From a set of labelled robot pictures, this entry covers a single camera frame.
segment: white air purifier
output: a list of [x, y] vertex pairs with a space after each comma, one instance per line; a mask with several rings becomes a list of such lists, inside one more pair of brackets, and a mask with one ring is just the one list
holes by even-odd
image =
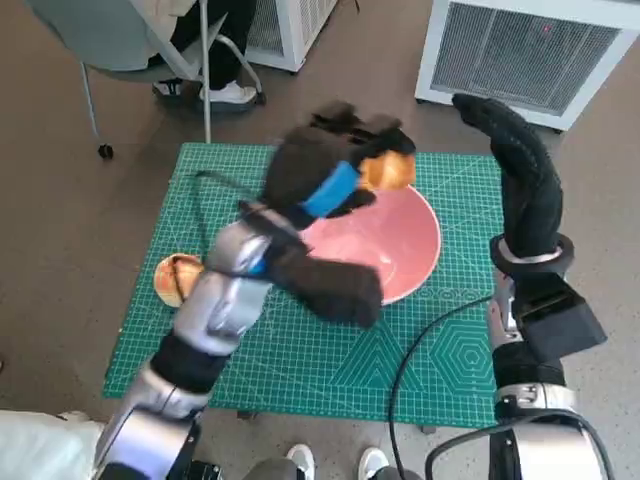
[[640, 1], [434, 0], [415, 96], [492, 97], [568, 130], [638, 30]]
[[336, 2], [258, 0], [247, 41], [247, 59], [297, 72]]

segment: chair wheel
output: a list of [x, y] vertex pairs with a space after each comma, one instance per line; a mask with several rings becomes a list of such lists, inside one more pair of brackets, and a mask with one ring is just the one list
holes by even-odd
[[111, 160], [113, 158], [113, 147], [108, 143], [100, 145], [100, 147], [98, 147], [98, 155], [100, 155], [100, 158], [103, 160]]

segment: grid pattern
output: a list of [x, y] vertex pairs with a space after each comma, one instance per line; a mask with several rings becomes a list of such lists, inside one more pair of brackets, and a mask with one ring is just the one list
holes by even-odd
[[432, 88], [561, 115], [618, 33], [454, 2]]
[[[104, 385], [121, 397], [170, 329], [174, 312], [156, 296], [156, 264], [174, 252], [202, 254], [190, 174], [216, 169], [258, 191], [272, 147], [186, 144]], [[272, 289], [262, 318], [216, 384], [211, 406], [256, 412], [384, 420], [403, 352], [420, 330], [492, 290], [488, 240], [501, 231], [500, 183], [490, 157], [417, 155], [417, 189], [438, 215], [442, 253], [428, 281], [386, 306], [369, 331], [318, 321]], [[239, 196], [211, 180], [198, 188], [207, 238], [237, 218]], [[479, 427], [492, 423], [494, 383], [482, 306], [451, 318], [416, 352], [398, 398], [398, 421]]]
[[284, 55], [276, 0], [258, 0], [247, 44], [258, 50]]

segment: black cable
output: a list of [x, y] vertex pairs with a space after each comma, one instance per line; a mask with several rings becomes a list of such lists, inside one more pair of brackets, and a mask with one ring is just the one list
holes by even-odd
[[526, 417], [516, 418], [508, 423], [503, 423], [500, 425], [495, 425], [493, 427], [482, 428], [479, 430], [475, 430], [470, 433], [465, 433], [463, 435], [458, 435], [457, 437], [452, 438], [451, 440], [447, 440], [444, 443], [441, 443], [436, 448], [429, 452], [427, 455], [427, 459], [424, 463], [424, 475], [426, 480], [434, 480], [433, 479], [433, 464], [436, 459], [445, 453], [447, 450], [450, 450], [458, 445], [462, 445], [463, 443], [471, 442], [473, 440], [478, 440], [480, 438], [495, 435], [497, 433], [506, 432], [508, 430], [512, 430], [514, 427], [518, 425], [524, 425], [525, 423], [535, 422], [536, 420], [541, 420], [543, 418], [549, 417], [563, 417], [570, 418], [575, 420], [580, 424], [582, 428], [584, 428], [588, 433], [591, 439], [596, 444], [596, 448], [602, 460], [602, 466], [609, 480], [615, 480], [615, 475], [613, 473], [613, 465], [611, 464], [611, 460], [609, 459], [609, 454], [607, 453], [607, 449], [604, 446], [604, 442], [596, 429], [591, 425], [582, 415], [579, 415], [570, 410], [562, 410], [562, 409], [540, 409], [540, 410], [530, 410], [527, 412]]
[[393, 382], [393, 387], [391, 387], [391, 396], [389, 398], [389, 410], [387, 413], [387, 422], [389, 423], [389, 435], [391, 437], [391, 448], [393, 449], [393, 456], [396, 460], [396, 468], [398, 469], [398, 473], [400, 474], [400, 478], [402, 480], [406, 480], [404, 466], [402, 465], [402, 460], [400, 459], [400, 452], [398, 450], [398, 442], [396, 440], [396, 429], [393, 420], [393, 414], [395, 411], [397, 399], [398, 399], [398, 391], [400, 390], [400, 381], [402, 380], [402, 376], [404, 375], [405, 370], [407, 369], [407, 365], [409, 360], [413, 356], [413, 353], [420, 346], [422, 339], [431, 332], [435, 327], [444, 322], [447, 318], [456, 315], [468, 308], [475, 307], [476, 305], [480, 305], [481, 303], [485, 303], [491, 300], [491, 296], [483, 297], [478, 300], [474, 300], [473, 302], [469, 302], [467, 304], [461, 305], [460, 307], [454, 308], [453, 310], [448, 311], [444, 315], [439, 316], [436, 320], [427, 325], [424, 330], [418, 335], [418, 337], [414, 340], [413, 345], [409, 348], [404, 358], [402, 359], [402, 363], [400, 363], [400, 367], [398, 367], [398, 371], [396, 372], [396, 378]]

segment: bread roll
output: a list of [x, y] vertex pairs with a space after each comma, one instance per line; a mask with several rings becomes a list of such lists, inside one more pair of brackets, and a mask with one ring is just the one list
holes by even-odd
[[399, 190], [416, 181], [416, 159], [389, 150], [360, 164], [360, 187], [367, 190]]
[[184, 298], [187, 298], [202, 270], [204, 270], [204, 266], [195, 255], [174, 253], [162, 260], [156, 267], [153, 274], [153, 288], [164, 303], [170, 307], [179, 307], [182, 305], [182, 299], [174, 271], [178, 274], [177, 281], [180, 284], [180, 290], [182, 290]]

